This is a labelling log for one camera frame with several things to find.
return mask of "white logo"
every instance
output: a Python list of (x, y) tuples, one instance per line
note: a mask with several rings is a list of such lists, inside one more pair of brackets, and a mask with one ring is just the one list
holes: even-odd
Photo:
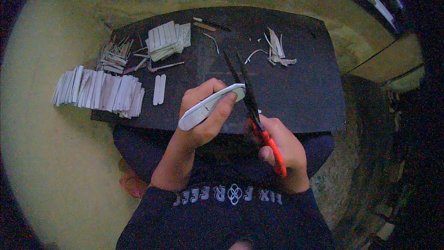
[(239, 203), (239, 199), (242, 197), (242, 189), (240, 189), (237, 184), (232, 184), (228, 192), (226, 193), (231, 201), (231, 204), (235, 206)]

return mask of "black tabletop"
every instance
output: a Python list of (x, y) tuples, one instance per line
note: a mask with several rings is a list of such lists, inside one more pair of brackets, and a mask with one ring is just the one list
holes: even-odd
[[(298, 62), (288, 67), (279, 63), (273, 66), (268, 62), (268, 54), (258, 52), (247, 63), (246, 68), (262, 114), (279, 118), (294, 133), (338, 131), (345, 128), (345, 102), (339, 69), (330, 36), (321, 20), (262, 8), (211, 7), (158, 15), (124, 26), (115, 30), (114, 34), (116, 40), (127, 36), (135, 39), (136, 46), (132, 50), (136, 50), (141, 48), (139, 35), (144, 43), (150, 29), (171, 20), (179, 24), (192, 23), (193, 17), (230, 27), (233, 30), (233, 36), (229, 37), (231, 40), (226, 37), (225, 31), (218, 29), (211, 32), (192, 26), (191, 47), (185, 48), (183, 53), (175, 53), (164, 61), (153, 63), (153, 67), (181, 61), (185, 61), (185, 64), (160, 69), (156, 73), (145, 69), (133, 73), (145, 88), (139, 117), (125, 119), (111, 112), (93, 110), (93, 120), (175, 130), (181, 98), (187, 89), (212, 77), (223, 80), (227, 86), (234, 83), (222, 52), (217, 54), (213, 40), (203, 33), (213, 36), (219, 47), (224, 47), (234, 37), (236, 42), (230, 44), (231, 51), (235, 49), (242, 58), (247, 58), (254, 50), (268, 52), (264, 33), (269, 36), (269, 27), (278, 37), (282, 33), (286, 58), (297, 58)], [(140, 61), (141, 58), (132, 57), (127, 67), (135, 66)], [(154, 78), (162, 74), (166, 74), (164, 103), (153, 106)], [(246, 108), (240, 101), (221, 133), (241, 133), (245, 119)]]

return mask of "leg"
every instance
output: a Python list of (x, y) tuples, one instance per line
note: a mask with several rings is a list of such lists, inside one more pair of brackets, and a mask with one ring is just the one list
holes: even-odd
[(124, 125), (116, 125), (113, 130), (114, 145), (146, 183), (150, 183), (172, 135), (172, 131), (141, 130)]
[(325, 134), (305, 141), (303, 144), (307, 156), (307, 175), (311, 178), (324, 165), (334, 149), (331, 134)]

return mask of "person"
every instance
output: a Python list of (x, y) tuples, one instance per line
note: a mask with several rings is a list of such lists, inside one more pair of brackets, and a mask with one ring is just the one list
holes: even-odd
[[(186, 91), (179, 119), (225, 87), (212, 78)], [(268, 146), (236, 162), (198, 154), (218, 135), (236, 98), (226, 94), (190, 131), (114, 128), (116, 147), (149, 184), (116, 249), (334, 249), (309, 184), (333, 150), (331, 135), (308, 140), (304, 149), (279, 119), (260, 115), (286, 164), (284, 179), (272, 169)]]

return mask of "yellow floor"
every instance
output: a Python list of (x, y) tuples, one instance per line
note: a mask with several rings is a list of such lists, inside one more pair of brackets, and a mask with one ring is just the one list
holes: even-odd
[(60, 75), (94, 64), (114, 27), (204, 6), (245, 5), (325, 21), (340, 69), (347, 71), (393, 41), (350, 0), (29, 0), (1, 72), (2, 158), (25, 216), (45, 243), (60, 249), (113, 249), (138, 202), (120, 190), (107, 124), (90, 111), (55, 108)]

